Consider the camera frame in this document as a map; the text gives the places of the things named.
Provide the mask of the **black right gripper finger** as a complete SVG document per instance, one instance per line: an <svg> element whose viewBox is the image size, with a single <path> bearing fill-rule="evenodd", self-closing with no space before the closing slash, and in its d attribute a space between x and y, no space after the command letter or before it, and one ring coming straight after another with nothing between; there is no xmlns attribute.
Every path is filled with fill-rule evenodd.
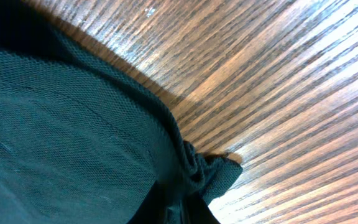
<svg viewBox="0 0 358 224"><path fill-rule="evenodd" d="M220 224L198 193L183 199L183 224Z"/></svg>

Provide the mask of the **black polo shirt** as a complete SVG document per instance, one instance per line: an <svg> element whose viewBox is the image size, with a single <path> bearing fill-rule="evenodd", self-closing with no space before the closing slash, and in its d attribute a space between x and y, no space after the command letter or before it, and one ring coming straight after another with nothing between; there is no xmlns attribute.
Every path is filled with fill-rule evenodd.
<svg viewBox="0 0 358 224"><path fill-rule="evenodd" d="M21 1L0 1L0 223L183 223L242 167Z"/></svg>

